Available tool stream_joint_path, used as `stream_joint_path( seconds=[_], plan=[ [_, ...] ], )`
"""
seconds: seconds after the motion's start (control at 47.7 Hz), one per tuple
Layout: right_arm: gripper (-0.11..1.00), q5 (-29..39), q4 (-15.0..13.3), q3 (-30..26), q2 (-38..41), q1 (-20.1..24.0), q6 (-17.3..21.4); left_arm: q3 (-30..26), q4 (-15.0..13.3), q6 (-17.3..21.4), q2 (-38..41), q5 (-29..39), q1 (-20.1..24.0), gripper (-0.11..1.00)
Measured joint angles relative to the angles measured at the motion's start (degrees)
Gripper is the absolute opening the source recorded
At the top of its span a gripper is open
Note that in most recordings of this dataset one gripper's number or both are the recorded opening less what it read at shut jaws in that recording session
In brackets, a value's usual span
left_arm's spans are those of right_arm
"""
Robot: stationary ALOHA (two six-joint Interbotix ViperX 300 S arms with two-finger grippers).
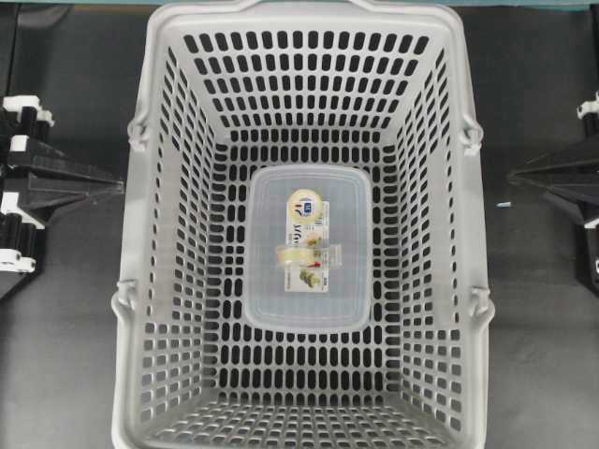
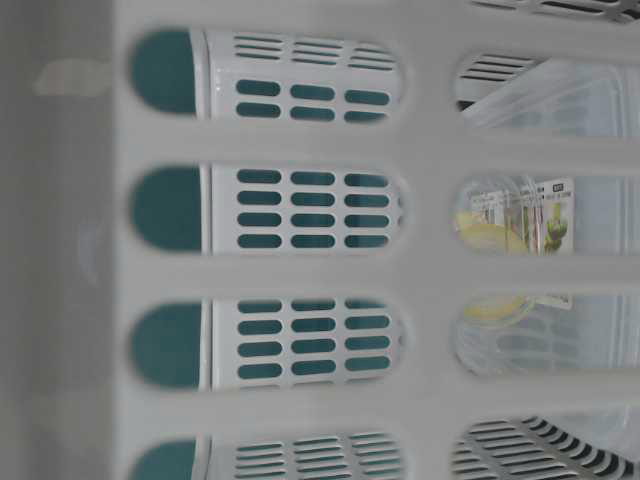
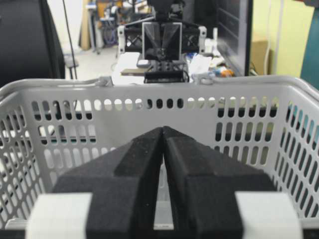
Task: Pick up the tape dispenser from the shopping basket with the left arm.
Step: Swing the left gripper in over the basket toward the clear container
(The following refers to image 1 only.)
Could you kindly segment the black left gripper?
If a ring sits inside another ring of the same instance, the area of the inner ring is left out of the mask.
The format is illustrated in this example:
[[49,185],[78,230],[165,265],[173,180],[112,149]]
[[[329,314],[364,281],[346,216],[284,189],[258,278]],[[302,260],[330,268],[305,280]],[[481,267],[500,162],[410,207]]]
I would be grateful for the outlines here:
[[1,298],[43,268],[46,228],[58,210],[124,193],[124,181],[48,143],[52,113],[35,95],[1,99]]

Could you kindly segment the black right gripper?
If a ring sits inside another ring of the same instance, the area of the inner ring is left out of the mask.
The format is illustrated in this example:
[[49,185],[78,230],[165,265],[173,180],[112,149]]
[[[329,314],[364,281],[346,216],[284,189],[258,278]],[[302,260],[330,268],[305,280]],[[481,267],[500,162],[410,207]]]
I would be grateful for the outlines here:
[[512,170],[509,182],[534,189],[568,214],[584,244],[582,281],[598,286],[598,100],[577,107],[585,139]]

